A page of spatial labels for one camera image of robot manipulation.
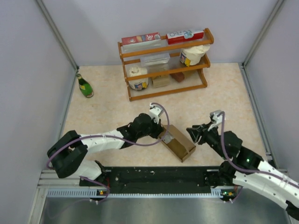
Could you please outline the aluminium frame rail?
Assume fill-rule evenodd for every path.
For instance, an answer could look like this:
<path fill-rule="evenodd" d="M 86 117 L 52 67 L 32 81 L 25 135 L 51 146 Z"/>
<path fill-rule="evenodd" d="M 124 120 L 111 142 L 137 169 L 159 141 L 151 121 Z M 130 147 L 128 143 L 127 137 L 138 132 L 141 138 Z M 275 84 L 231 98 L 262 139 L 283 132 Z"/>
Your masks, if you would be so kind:
<path fill-rule="evenodd" d="M 232 201 L 239 189 L 250 189 L 281 206 L 297 203 L 299 185 L 263 164 L 250 173 L 223 167 L 107 167 L 103 177 L 89 181 L 78 175 L 60 179 L 42 172 L 39 188 L 50 197 L 86 198 L 96 203 L 109 198 L 223 198 Z"/>

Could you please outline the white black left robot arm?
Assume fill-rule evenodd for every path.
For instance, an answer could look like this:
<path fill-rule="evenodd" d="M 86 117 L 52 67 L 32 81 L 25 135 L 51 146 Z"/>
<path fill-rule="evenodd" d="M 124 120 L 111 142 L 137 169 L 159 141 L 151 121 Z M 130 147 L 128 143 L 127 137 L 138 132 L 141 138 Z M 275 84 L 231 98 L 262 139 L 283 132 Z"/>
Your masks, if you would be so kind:
<path fill-rule="evenodd" d="M 58 178 L 77 175 L 101 185 L 106 179 L 104 167 L 86 156 L 137 145 L 137 141 L 146 136 L 157 139 L 163 130 L 159 114 L 141 113 L 133 122 L 107 133 L 80 135 L 74 130 L 69 131 L 48 150 L 47 156 Z"/>

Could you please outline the orange wooden shelf rack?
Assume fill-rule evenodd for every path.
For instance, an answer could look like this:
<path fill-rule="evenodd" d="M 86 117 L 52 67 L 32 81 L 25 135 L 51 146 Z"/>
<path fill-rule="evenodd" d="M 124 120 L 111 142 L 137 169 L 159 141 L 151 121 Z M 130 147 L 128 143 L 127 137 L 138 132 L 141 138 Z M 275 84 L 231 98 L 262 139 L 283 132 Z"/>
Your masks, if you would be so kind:
<path fill-rule="evenodd" d="M 183 47 L 193 47 L 193 46 L 199 46 L 203 44 L 213 44 L 213 43 L 214 43 L 214 36 L 212 35 L 209 28 L 204 29 L 203 40 L 198 40 L 195 41 L 194 43 L 185 42 L 176 45 L 170 45 L 170 46 L 156 48 L 156 49 L 147 49 L 147 50 L 142 50 L 142 51 L 132 52 L 132 53 L 123 53 L 121 49 L 122 43 L 118 42 L 118 49 L 119 49 L 120 59 L 122 62 L 124 80 L 127 84 L 129 101 L 159 97 L 159 96 L 185 92 L 185 91 L 192 91 L 196 89 L 203 89 L 208 87 L 208 83 L 204 76 L 204 71 L 203 71 L 203 69 L 209 68 L 211 66 L 208 56 L 204 55 L 198 64 L 187 67 L 179 61 L 179 56 L 180 56 L 179 50 Z M 170 60 L 168 63 L 149 66 L 147 68 L 148 74 L 145 75 L 140 75 L 137 77 L 128 76 L 129 66 L 141 65 L 141 63 L 140 63 L 140 58 L 138 59 L 135 58 L 133 60 L 127 60 L 127 61 L 125 61 L 125 58 L 144 56 L 144 55 L 147 56 L 150 53 L 162 53 L 162 52 L 167 52 L 170 54 Z M 184 73 L 185 75 L 184 81 L 178 83 L 170 76 L 171 73 L 176 73 L 176 72 Z M 169 75 L 170 78 L 169 85 L 165 87 L 153 88 L 151 78 L 156 76 L 163 76 L 163 75 Z M 145 90 L 140 90 L 140 91 L 133 90 L 130 87 L 129 82 L 137 79 L 142 79 L 142 78 L 149 79 L 148 87 Z"/>

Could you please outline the white bag upper shelf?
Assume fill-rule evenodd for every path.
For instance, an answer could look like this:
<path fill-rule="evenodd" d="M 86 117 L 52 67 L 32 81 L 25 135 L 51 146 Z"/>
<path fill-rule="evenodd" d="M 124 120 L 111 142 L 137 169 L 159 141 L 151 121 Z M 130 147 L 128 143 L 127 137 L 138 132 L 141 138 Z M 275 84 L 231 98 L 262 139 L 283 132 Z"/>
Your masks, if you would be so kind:
<path fill-rule="evenodd" d="M 210 44 L 181 49 L 179 56 L 180 62 L 187 67 L 194 66 L 200 62 L 201 58 L 209 49 Z"/>

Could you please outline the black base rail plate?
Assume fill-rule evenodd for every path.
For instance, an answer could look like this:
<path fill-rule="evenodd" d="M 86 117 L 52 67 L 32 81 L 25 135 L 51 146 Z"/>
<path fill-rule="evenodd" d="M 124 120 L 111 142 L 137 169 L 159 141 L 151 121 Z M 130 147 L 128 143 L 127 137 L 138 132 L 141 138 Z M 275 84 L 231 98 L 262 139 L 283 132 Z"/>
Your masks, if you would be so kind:
<path fill-rule="evenodd" d="M 80 180 L 80 187 L 97 188 L 97 196 L 211 193 L 218 186 L 234 186 L 238 173 L 228 163 L 220 167 L 105 167 L 93 182 Z"/>

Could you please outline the red white toothpaste box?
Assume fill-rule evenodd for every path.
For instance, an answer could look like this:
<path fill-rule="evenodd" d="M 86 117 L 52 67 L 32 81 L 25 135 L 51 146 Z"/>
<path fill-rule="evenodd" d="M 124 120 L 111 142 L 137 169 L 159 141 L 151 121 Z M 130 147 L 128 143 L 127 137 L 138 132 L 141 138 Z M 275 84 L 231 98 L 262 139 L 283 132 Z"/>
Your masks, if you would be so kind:
<path fill-rule="evenodd" d="M 169 45 L 182 42 L 189 42 L 193 40 L 202 39 L 204 31 L 202 29 L 186 29 L 181 31 L 175 31 L 166 34 L 166 39 Z"/>

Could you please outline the clear plastic container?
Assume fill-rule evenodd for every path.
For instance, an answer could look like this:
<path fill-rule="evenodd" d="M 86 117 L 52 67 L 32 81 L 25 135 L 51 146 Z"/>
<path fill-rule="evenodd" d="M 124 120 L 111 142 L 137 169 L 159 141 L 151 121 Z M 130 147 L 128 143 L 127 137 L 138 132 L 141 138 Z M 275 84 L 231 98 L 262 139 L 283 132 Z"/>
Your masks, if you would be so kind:
<path fill-rule="evenodd" d="M 140 58 L 142 67 L 168 63 L 170 60 L 169 53 L 155 54 L 150 56 L 144 56 Z"/>

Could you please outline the green glass bottle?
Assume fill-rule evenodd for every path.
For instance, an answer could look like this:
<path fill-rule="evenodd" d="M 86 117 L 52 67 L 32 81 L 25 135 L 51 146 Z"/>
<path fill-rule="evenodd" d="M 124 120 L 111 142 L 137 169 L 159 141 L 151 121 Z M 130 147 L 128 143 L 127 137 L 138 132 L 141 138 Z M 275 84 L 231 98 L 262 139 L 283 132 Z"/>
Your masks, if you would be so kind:
<path fill-rule="evenodd" d="M 91 98 L 94 95 L 91 85 L 85 79 L 83 79 L 79 73 L 76 74 L 76 78 L 78 80 L 78 86 L 81 93 L 86 98 Z"/>

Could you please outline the small clear plastic bag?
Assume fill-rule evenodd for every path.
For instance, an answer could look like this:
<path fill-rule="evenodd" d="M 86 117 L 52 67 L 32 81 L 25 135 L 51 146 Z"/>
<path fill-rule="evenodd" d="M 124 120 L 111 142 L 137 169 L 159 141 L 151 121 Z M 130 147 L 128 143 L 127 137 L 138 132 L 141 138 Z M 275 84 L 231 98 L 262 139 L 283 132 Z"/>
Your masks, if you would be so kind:
<path fill-rule="evenodd" d="M 173 136 L 168 134 L 168 135 L 165 135 L 165 137 L 163 138 L 163 142 L 165 144 L 169 144 L 171 141 L 173 140 Z"/>

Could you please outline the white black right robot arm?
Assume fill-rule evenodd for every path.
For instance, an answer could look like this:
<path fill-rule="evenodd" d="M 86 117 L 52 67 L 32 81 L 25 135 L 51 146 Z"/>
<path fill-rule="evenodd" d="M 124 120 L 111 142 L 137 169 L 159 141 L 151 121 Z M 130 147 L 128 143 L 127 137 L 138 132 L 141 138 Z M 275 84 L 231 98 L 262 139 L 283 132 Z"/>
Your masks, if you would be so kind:
<path fill-rule="evenodd" d="M 218 171 L 222 184 L 248 188 L 278 204 L 292 218 L 299 218 L 299 184 L 244 147 L 235 133 L 218 133 L 217 127 L 208 124 L 193 125 L 187 132 L 193 142 L 208 144 L 224 160 Z"/>

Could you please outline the red brown brick block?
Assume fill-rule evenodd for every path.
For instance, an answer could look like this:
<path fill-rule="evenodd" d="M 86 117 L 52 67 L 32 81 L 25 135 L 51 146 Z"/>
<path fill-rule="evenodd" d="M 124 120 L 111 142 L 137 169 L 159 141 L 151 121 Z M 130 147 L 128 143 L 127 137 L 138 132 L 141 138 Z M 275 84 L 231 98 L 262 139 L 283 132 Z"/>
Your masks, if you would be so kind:
<path fill-rule="evenodd" d="M 184 81 L 185 75 L 183 72 L 176 72 L 176 73 L 171 73 L 170 76 L 176 80 L 178 83 Z"/>

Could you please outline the red foil wrap box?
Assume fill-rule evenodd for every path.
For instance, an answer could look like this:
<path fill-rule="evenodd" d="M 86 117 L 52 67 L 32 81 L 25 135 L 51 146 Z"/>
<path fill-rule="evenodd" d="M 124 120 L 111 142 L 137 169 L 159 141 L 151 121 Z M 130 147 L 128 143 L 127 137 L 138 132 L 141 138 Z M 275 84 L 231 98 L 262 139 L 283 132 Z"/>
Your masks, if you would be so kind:
<path fill-rule="evenodd" d="M 161 40 L 161 36 L 159 32 L 143 34 L 143 35 L 136 35 L 131 37 L 124 37 L 121 39 L 123 46 L 129 45 L 146 45 L 146 44 L 153 44 Z"/>

